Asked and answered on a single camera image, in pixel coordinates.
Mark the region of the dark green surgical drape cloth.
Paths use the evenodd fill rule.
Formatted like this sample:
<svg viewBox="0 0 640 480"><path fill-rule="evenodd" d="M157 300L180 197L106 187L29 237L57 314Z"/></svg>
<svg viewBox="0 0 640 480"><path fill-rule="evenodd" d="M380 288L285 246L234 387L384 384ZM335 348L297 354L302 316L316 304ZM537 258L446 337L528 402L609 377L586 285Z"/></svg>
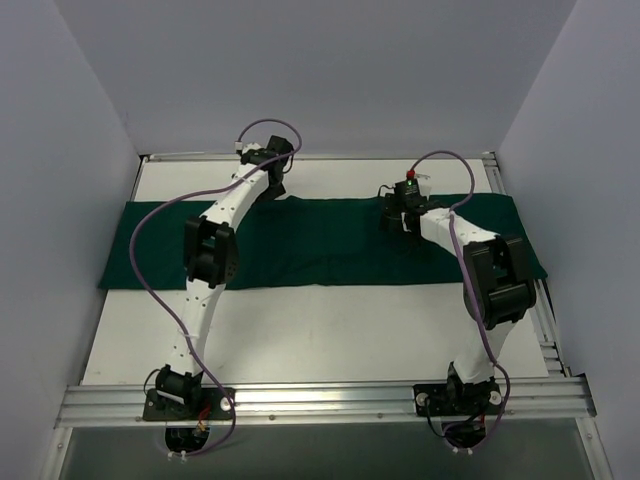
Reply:
<svg viewBox="0 0 640 480"><path fill-rule="evenodd" d="M136 265L129 242L154 202L126 204L106 268L104 290L139 290L140 270L157 290L182 290L186 221L210 207L183 201L145 223L136 241ZM365 199L304 199L289 196L254 205L237 230L239 271L231 290L268 287L404 286L459 283L454 256L406 232L379 228L381 202Z"/></svg>

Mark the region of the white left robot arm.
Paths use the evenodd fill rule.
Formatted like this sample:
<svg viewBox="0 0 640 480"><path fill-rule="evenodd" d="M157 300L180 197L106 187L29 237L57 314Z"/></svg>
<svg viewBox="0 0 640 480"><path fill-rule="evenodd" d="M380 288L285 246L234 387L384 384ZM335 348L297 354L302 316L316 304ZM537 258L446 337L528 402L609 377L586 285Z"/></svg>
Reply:
<svg viewBox="0 0 640 480"><path fill-rule="evenodd" d="M275 135L264 147L242 147L240 166L232 176L234 187L186 221L186 297L168 364L156 379L158 395L179 419L190 419L201 409L204 371L198 362L220 296L239 270L236 231L254 203L285 193L284 170L293 154L291 142Z"/></svg>

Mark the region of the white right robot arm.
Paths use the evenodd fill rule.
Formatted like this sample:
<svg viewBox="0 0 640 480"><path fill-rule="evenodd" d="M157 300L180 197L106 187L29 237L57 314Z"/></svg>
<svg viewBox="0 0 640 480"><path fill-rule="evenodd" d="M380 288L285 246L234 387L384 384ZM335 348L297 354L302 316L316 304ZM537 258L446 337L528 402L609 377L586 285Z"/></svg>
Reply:
<svg viewBox="0 0 640 480"><path fill-rule="evenodd" d="M463 300L475 331L449 366L444 400L464 413L483 402L499 404L499 356L514 326L536 303L524 239L501 236L432 200L418 180L406 178L383 197L381 229L404 231L452 254L463 277Z"/></svg>

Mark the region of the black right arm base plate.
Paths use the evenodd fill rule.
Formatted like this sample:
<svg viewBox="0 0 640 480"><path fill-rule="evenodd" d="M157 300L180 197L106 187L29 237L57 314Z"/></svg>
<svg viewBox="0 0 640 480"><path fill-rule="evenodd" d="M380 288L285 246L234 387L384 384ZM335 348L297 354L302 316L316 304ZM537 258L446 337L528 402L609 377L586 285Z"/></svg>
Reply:
<svg viewBox="0 0 640 480"><path fill-rule="evenodd" d="M463 385L445 383L414 384L415 411L419 417L469 417L497 415L502 397L496 384Z"/></svg>

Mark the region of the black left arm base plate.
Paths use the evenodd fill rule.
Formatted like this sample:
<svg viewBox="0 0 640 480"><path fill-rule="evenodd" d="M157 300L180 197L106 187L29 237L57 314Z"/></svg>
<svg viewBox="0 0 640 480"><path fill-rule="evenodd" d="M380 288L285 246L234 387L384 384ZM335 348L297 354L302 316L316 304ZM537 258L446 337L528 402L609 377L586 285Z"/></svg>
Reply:
<svg viewBox="0 0 640 480"><path fill-rule="evenodd" d="M232 419L232 413L230 402L215 387L205 387L191 403L150 389L146 393L142 419L149 422L226 421Z"/></svg>

